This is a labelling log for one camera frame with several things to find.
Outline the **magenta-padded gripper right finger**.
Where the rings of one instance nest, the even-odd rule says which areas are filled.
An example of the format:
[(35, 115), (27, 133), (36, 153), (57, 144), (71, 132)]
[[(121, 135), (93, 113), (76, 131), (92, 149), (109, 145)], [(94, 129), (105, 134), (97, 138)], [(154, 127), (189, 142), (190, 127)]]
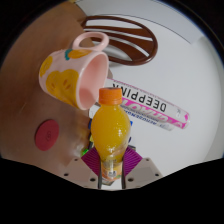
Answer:
[(162, 174), (150, 158), (142, 158), (131, 148), (126, 150), (122, 165), (123, 189), (143, 187), (160, 178)]

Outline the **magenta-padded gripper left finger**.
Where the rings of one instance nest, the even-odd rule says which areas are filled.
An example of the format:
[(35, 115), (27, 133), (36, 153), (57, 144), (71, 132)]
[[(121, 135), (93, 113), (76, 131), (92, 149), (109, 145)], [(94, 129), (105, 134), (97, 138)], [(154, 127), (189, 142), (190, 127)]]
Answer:
[(90, 149), (81, 158), (71, 160), (63, 177), (84, 188), (101, 188), (101, 162), (95, 148)]

